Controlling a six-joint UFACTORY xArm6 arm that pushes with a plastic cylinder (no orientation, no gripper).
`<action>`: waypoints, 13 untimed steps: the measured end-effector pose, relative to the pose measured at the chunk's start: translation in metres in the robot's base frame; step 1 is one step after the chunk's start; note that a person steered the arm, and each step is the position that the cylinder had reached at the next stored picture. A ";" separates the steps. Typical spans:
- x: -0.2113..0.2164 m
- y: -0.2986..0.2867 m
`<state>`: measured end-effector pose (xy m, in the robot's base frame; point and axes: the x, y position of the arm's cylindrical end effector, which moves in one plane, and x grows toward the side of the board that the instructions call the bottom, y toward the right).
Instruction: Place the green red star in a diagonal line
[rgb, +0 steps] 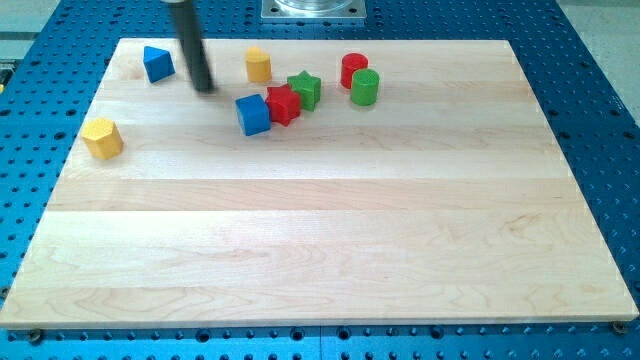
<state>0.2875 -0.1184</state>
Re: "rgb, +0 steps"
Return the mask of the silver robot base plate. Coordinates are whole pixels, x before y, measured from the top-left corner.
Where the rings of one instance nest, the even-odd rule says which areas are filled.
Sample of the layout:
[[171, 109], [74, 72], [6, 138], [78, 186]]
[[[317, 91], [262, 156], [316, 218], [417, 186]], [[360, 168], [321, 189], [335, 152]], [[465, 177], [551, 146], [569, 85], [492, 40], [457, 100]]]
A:
[[293, 19], [364, 19], [365, 0], [262, 0], [261, 18]]

